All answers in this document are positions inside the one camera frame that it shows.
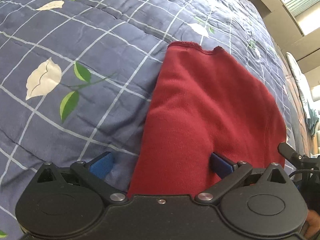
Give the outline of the blue plaid floral quilt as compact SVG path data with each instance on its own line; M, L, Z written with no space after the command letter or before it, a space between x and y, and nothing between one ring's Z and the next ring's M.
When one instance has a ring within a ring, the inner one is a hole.
M40 166L114 152L126 190L169 43L224 48L274 96L295 144L284 61L248 0L1 0L1 239Z

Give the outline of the red knit garment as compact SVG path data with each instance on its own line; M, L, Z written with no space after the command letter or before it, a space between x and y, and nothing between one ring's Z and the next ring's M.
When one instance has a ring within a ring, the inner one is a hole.
M255 168L285 164L286 126L266 86L221 47L172 42L152 95L128 194L196 195L219 181L214 152Z

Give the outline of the brown quilted mattress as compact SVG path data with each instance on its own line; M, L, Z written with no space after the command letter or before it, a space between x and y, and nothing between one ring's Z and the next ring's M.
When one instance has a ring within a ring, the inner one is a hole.
M297 152L310 156L313 153L313 141L305 124L305 115L299 91L286 57L278 50L278 47L276 48L276 52L280 58L281 67L285 75L285 90L289 98L291 132L288 135L288 144Z

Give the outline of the floral pillow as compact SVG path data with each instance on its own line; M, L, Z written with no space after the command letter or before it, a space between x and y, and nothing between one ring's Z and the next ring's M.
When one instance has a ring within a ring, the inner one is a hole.
M309 130L310 135L314 137L319 127L318 106L312 98L312 94L311 94L311 90L310 90L310 86L308 84L307 78L300 70L300 67L296 59L289 52L287 52L285 56L298 88L300 100L302 102L302 107L304 111L306 127Z

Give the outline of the beige window bench cabinet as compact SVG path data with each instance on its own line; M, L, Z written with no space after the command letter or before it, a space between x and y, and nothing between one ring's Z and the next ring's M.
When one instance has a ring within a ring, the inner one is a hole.
M290 52L302 73L319 67L319 29L304 34L282 0L249 0L283 54Z

